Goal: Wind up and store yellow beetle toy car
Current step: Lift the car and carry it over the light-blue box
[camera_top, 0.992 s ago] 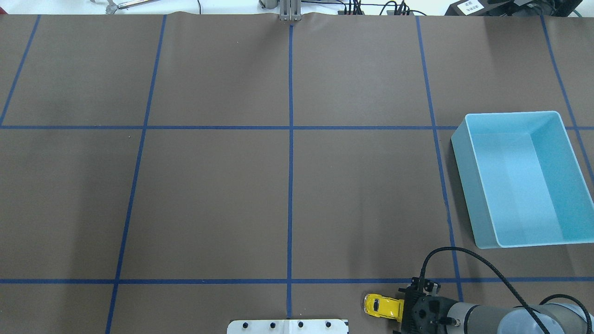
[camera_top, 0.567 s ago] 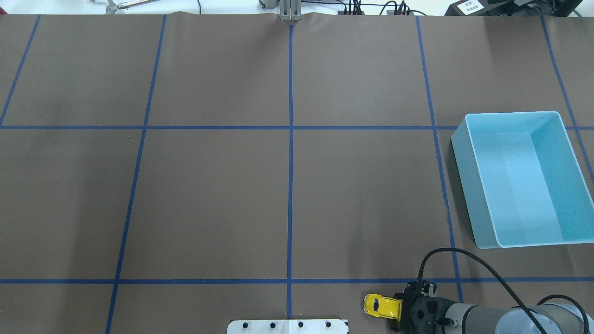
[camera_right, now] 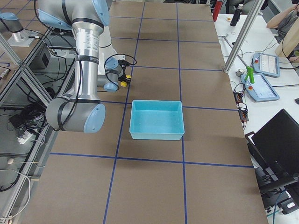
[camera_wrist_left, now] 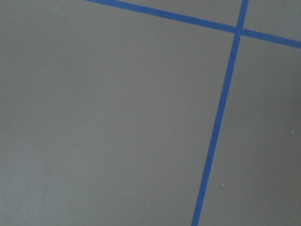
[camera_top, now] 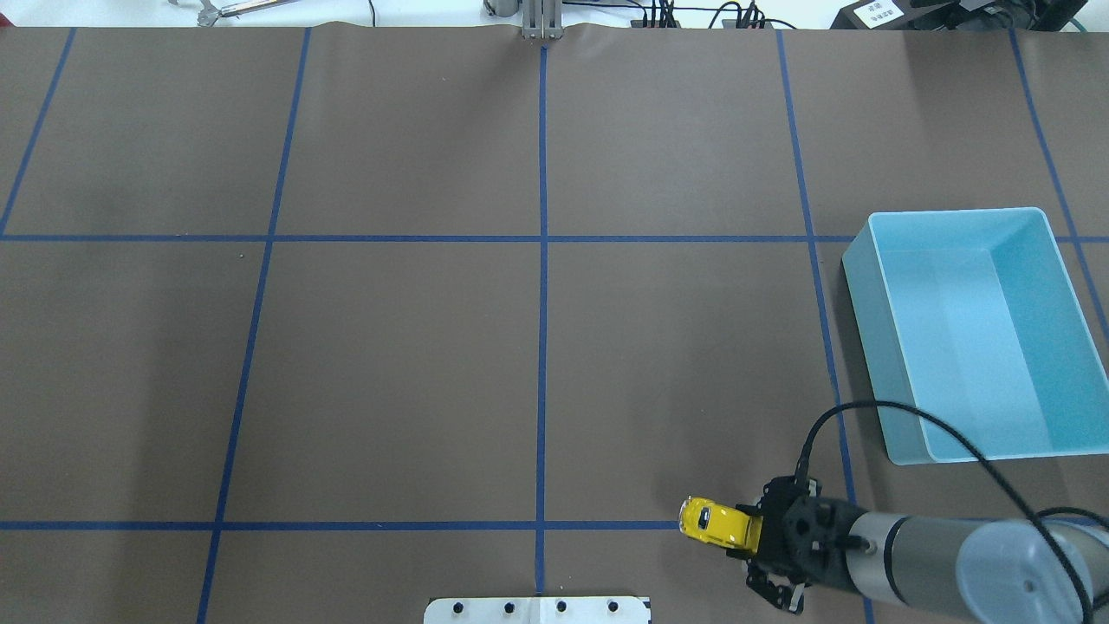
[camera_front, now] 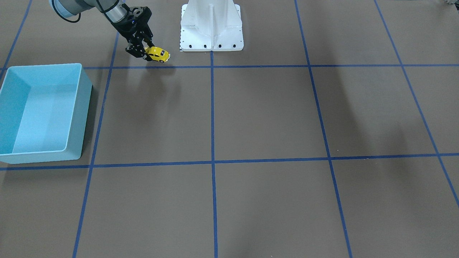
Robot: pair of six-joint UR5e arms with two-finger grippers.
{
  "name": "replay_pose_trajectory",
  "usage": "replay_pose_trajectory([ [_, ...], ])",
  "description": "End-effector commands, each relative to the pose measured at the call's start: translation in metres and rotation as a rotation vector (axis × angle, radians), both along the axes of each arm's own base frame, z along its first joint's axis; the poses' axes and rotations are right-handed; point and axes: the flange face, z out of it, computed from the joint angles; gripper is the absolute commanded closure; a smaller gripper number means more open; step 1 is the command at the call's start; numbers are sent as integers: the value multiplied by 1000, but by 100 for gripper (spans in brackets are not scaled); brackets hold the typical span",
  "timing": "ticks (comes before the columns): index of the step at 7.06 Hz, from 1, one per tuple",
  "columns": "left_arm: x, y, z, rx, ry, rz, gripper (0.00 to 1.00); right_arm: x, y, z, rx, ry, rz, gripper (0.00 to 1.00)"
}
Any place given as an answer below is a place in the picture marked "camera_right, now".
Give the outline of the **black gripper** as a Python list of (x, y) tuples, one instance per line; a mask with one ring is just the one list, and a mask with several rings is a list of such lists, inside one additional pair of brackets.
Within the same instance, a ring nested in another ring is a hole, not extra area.
[(118, 60), (118, 64), (119, 64), (118, 68), (120, 69), (118, 80), (121, 81), (120, 82), (121, 87), (127, 87), (128, 86), (127, 83), (131, 82), (131, 76), (126, 76), (126, 73), (125, 73), (128, 62), (121, 59), (121, 60)]

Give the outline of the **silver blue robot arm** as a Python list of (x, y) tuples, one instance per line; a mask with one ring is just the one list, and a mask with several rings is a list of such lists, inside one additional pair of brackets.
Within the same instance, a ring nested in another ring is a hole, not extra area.
[(98, 88), (115, 92), (120, 82), (130, 82), (125, 75), (125, 56), (112, 47), (111, 5), (110, 0), (38, 1), (41, 23), (70, 30), (76, 41), (74, 85), (52, 100), (45, 113), (47, 122), (56, 130), (98, 132), (106, 114)]

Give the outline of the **person forearm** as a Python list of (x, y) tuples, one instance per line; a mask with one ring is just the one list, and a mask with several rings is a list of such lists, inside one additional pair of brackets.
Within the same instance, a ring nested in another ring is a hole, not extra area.
[(285, 11), (280, 12), (279, 14), (275, 15), (272, 19), (267, 22), (267, 28), (278, 28), (280, 22), (286, 18), (291, 13), (297, 12), (299, 9), (298, 4), (294, 4), (293, 6), (287, 8)]

